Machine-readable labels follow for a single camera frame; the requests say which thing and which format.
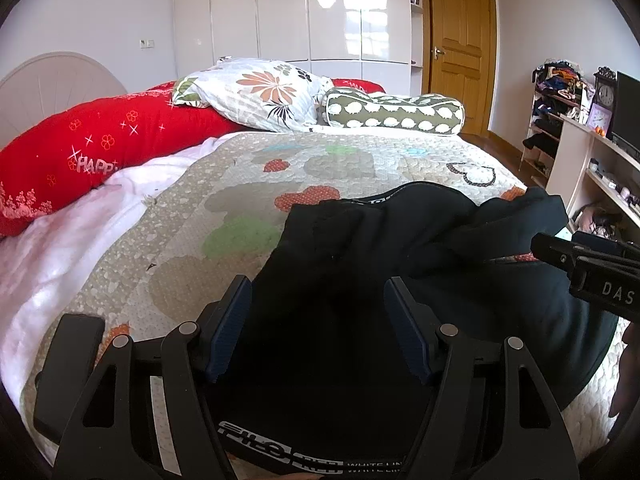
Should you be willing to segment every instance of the monitor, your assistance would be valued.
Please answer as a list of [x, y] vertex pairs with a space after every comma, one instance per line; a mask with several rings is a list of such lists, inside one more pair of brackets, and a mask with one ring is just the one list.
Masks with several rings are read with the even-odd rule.
[[611, 132], [640, 151], [640, 81], [618, 72], [616, 109]]

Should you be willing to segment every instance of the white headboard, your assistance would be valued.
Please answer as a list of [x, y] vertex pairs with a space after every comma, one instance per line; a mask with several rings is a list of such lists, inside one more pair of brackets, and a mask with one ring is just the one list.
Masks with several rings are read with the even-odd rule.
[[122, 83], [90, 57], [75, 52], [33, 57], [0, 81], [0, 150], [53, 114], [125, 93]]

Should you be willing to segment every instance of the screw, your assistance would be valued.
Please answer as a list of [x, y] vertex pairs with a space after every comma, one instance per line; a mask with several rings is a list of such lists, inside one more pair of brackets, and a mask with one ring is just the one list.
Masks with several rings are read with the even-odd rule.
[[129, 338], [124, 334], [120, 334], [113, 339], [113, 345], [116, 348], [122, 348], [123, 346], [126, 346], [128, 343], [129, 343]]
[[520, 339], [519, 337], [510, 337], [507, 340], [507, 343], [514, 350], [522, 350], [524, 348], [524, 343], [522, 342], [522, 339]]
[[193, 334], [197, 329], [198, 326], [193, 321], [187, 321], [185, 323], [182, 323], [178, 330], [183, 335], [189, 335]]
[[454, 337], [458, 335], [458, 327], [449, 323], [446, 323], [440, 327], [440, 331], [444, 335], [448, 335], [449, 337]]

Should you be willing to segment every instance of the brand logo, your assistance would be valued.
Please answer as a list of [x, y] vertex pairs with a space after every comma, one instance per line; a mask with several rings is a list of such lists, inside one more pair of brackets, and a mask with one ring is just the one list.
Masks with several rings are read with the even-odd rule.
[[220, 422], [218, 433], [274, 460], [284, 464], [291, 464], [298, 469], [312, 473], [339, 475], [351, 472], [399, 472], [402, 465], [398, 461], [346, 463], [339, 460], [324, 460], [307, 456], [294, 452], [290, 446], [245, 430], [227, 421]]
[[614, 288], [613, 283], [606, 282], [604, 284], [604, 288], [602, 289], [603, 296], [611, 296], [611, 293], [615, 290], [613, 294], [613, 299], [618, 300], [620, 302], [624, 301], [626, 304], [630, 305], [634, 302], [636, 292], [634, 290], [625, 290], [619, 286], [618, 288]]

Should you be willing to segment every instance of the shelf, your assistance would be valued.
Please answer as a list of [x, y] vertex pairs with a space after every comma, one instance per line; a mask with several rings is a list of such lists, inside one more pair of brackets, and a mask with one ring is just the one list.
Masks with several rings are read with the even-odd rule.
[[640, 171], [640, 162], [635, 160], [625, 150], [620, 148], [620, 146], [618, 146], [615, 142], [612, 142], [611, 140], [607, 139], [607, 137], [603, 137], [597, 134], [594, 130], [592, 130], [586, 124], [580, 124], [577, 121], [574, 121], [573, 119], [569, 119], [569, 118], [563, 118], [563, 120], [572, 124], [576, 128], [580, 128], [582, 131], [590, 134], [590, 136], [594, 137], [598, 142], [603, 143], [605, 146], [607, 146], [608, 148], [613, 150], [615, 153], [617, 153], [619, 156], [624, 158], [629, 164], [631, 164], [634, 167], [635, 170]]
[[540, 177], [534, 175], [531, 177], [531, 179], [533, 180], [533, 182], [538, 184], [538, 186], [540, 186], [542, 189], [546, 188], [546, 182], [542, 180]]
[[564, 120], [561, 116], [559, 115], [555, 115], [555, 114], [547, 114], [549, 117], [553, 117], [554, 119], [561, 121], [562, 123], [564, 123]]
[[532, 124], [530, 126], [530, 129], [531, 129], [532, 132], [536, 132], [536, 133], [539, 133], [539, 134], [545, 134], [547, 137], [551, 137], [555, 142], [560, 142], [560, 139], [558, 139], [557, 137], [551, 135], [549, 132], [546, 132], [542, 128], [537, 127], [535, 124]]
[[637, 227], [640, 227], [640, 216], [638, 216], [634, 212], [634, 210], [631, 209], [624, 200], [622, 200], [622, 197], [615, 189], [611, 189], [610, 187], [606, 186], [602, 179], [593, 171], [587, 169], [584, 173], [587, 174], [590, 179], [593, 180], [597, 184], [597, 186], [604, 191], [605, 195], [607, 195], [620, 209], [622, 209], [622, 212], [626, 214], [626, 216], [628, 216], [629, 219], [634, 224], [636, 224]]
[[565, 99], [562, 96], [559, 96], [557, 94], [551, 94], [551, 93], [546, 93], [546, 92], [542, 92], [540, 90], [538, 90], [538, 88], [536, 87], [536, 92], [539, 93], [540, 95], [543, 95], [545, 97], [551, 97], [552, 99], [555, 99], [556, 101], [560, 101], [561, 103], [566, 104], [567, 106], [571, 106], [572, 108], [581, 108], [582, 105], [574, 102], [574, 101], [569, 101], [569, 99]]
[[527, 164], [529, 164], [535, 171], [537, 171], [540, 175], [542, 175], [542, 177], [544, 177], [547, 180], [549, 180], [549, 177], [546, 176], [545, 173], [542, 170], [538, 169], [538, 167], [534, 164], [533, 160], [530, 160], [530, 158], [523, 158], [522, 161], [526, 162]]

